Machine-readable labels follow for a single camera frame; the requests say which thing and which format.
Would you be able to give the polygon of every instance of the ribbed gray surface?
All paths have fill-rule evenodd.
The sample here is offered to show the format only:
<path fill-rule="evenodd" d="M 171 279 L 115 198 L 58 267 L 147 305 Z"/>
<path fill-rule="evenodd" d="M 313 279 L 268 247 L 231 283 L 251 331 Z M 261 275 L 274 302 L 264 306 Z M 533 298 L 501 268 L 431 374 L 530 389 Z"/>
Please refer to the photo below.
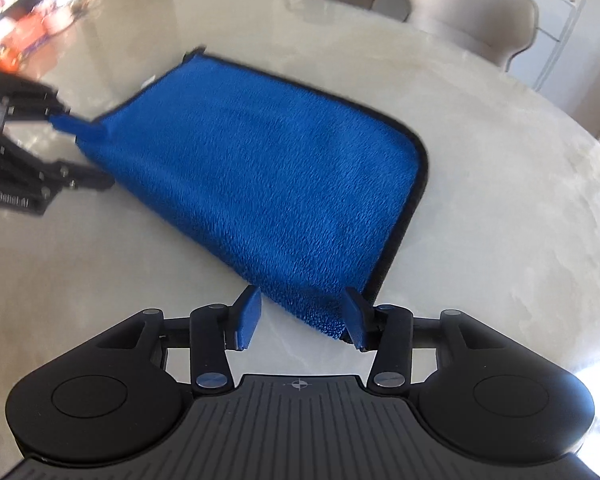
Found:
<path fill-rule="evenodd" d="M 197 400 L 178 429 L 140 457 L 76 470 L 25 460 L 6 478 L 599 480 L 574 456 L 531 468 L 459 456 L 431 438 L 406 403 L 372 396 L 348 376 L 246 376 L 235 392 Z"/>

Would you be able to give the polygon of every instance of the screw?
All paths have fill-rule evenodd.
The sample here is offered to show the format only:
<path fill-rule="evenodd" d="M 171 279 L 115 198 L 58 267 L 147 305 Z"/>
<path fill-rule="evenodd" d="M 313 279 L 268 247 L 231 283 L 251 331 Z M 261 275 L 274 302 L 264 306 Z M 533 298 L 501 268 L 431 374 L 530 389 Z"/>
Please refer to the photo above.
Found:
<path fill-rule="evenodd" d="M 216 372 L 207 372 L 196 378 L 196 384 L 200 386 L 200 388 L 207 388 L 208 390 L 222 388 L 227 383 L 228 379 L 226 378 L 226 375 L 218 374 Z"/>
<path fill-rule="evenodd" d="M 398 372 L 382 372 L 376 374 L 374 382 L 381 388 L 398 388 L 405 382 L 404 375 Z"/>

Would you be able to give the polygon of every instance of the table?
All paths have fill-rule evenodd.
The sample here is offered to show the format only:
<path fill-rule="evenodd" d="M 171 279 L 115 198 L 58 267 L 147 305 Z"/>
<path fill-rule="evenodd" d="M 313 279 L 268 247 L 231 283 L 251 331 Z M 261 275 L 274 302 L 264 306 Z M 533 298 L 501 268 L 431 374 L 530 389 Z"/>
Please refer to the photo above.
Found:
<path fill-rule="evenodd" d="M 205 44 L 401 120 L 429 152 L 426 192 L 378 301 L 459 308 L 578 372 L 600 416 L 600 145 L 522 83 L 451 44 L 322 0 L 100 0 L 30 60 L 94 117 Z M 84 160 L 48 124 L 10 134 L 44 158 Z M 23 375 L 147 307 L 167 317 L 232 303 L 245 283 L 116 186 L 63 191 L 44 217 L 0 209 L 0 475 L 19 453 L 4 418 Z M 266 301 L 245 372 L 359 374 L 372 354 Z M 414 380 L 435 369 L 416 351 Z M 188 380 L 186 354 L 169 370 Z M 582 456 L 600 472 L 600 423 Z"/>

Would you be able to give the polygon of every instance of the round table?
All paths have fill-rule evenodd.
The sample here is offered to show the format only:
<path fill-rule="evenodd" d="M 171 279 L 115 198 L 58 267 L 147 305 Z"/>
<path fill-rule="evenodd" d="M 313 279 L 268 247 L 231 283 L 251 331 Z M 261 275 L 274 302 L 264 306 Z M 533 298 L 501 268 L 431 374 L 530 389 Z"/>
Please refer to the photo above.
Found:
<path fill-rule="evenodd" d="M 378 303 L 458 308 L 579 375 L 600 419 L 600 145 L 495 66 L 371 12 L 323 0 L 99 0 L 27 71 L 94 117 L 199 45 L 397 118 L 429 152 L 423 199 Z M 10 134 L 82 161 L 48 124 Z M 188 316 L 245 287 L 125 189 L 63 191 L 42 218 L 0 209 L 0 475 L 20 455 L 4 418 L 25 374 L 147 307 Z M 416 351 L 413 379 L 435 369 Z M 187 355 L 169 370 L 188 381 Z M 373 354 L 264 302 L 243 373 L 359 374 Z M 581 453 L 600 473 L 600 423 Z"/>

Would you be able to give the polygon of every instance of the marble tabletop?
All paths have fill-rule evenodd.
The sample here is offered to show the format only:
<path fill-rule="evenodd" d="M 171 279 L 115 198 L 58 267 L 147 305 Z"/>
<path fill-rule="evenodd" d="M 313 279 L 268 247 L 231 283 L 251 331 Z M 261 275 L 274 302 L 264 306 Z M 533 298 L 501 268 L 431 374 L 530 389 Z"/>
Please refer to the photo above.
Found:
<path fill-rule="evenodd" d="M 581 457 L 600 474 L 600 145 L 488 62 L 409 25 L 322 0 L 99 0 L 27 71 L 93 117 L 199 45 L 397 118 L 423 140 L 429 183 L 378 301 L 458 308 L 577 372 L 596 400 Z M 48 124 L 10 135 L 84 160 Z M 232 303 L 246 284 L 125 189 L 63 191 L 42 218 L 0 209 L 0 475 L 20 455 L 4 418 L 25 374 L 150 306 Z M 243 373 L 368 375 L 373 354 L 265 301 Z M 413 379 L 435 369 L 416 351 Z M 187 355 L 169 370 L 188 380 Z"/>

